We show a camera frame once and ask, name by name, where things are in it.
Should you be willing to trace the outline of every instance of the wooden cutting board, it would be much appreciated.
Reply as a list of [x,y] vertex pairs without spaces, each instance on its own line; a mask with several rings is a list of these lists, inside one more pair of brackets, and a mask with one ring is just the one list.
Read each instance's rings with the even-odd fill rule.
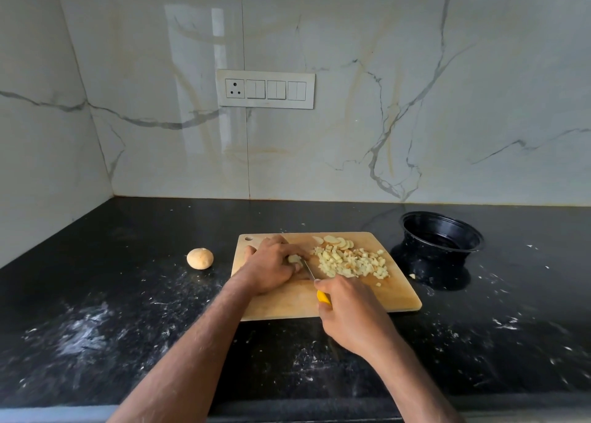
[[[367,252],[377,252],[382,249],[381,255],[386,260],[386,267],[390,277],[378,280],[373,275],[360,277],[360,280],[369,285],[386,311],[416,311],[421,308],[422,303],[417,293],[408,283],[406,277],[394,262],[388,251],[370,232],[336,232],[336,233],[282,233],[281,235],[290,243],[298,244],[307,252],[311,251],[318,244],[312,236],[325,237],[326,235],[341,236],[350,239],[355,248],[364,248]],[[238,238],[232,275],[234,275],[244,264],[244,250],[247,246],[259,247],[261,241],[273,236],[272,233],[243,234]],[[316,278],[326,278],[325,274],[318,267],[318,257],[312,256],[308,266]],[[316,289],[307,270],[304,268],[295,274],[288,282],[270,293],[258,295],[252,299],[248,306],[243,321],[245,320],[266,320],[283,319],[294,317],[317,317],[318,300]]]

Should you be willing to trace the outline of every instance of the potato piece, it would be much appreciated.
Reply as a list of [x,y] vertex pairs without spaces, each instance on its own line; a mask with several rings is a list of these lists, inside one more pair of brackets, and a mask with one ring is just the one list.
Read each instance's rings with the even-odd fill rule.
[[325,240],[327,243],[329,243],[329,244],[338,244],[338,243],[339,243],[339,240],[338,240],[338,239],[336,239],[336,238],[335,238],[334,236],[332,236],[332,235],[326,235],[326,236],[324,237],[324,240]]

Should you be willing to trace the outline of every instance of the left hand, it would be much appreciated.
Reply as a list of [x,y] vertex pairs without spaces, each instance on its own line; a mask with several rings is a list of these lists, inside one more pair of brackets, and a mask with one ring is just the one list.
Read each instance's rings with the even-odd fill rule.
[[247,279],[255,294],[268,293],[279,285],[283,285],[291,276],[301,269],[298,263],[287,262],[289,255],[307,258],[306,252],[295,244],[289,244],[281,235],[265,238],[258,250],[247,246],[246,262],[236,273]]

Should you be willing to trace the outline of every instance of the electrical socket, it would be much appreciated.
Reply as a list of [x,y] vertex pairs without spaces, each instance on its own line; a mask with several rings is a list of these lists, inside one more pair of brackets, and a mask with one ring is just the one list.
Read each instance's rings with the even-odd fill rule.
[[244,98],[244,79],[226,79],[226,98]]

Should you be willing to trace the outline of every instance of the countertop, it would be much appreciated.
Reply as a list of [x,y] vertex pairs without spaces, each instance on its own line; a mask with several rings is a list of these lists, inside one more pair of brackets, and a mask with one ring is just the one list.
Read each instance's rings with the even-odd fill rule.
[[[591,209],[113,198],[0,269],[0,406],[120,403],[224,285],[242,233],[367,231],[390,249],[411,210],[466,221],[486,242],[461,289],[411,280],[423,308],[391,314],[454,404],[591,402]],[[198,247],[215,255],[209,270],[186,263]],[[397,415],[318,318],[241,323],[212,415],[322,412]]]

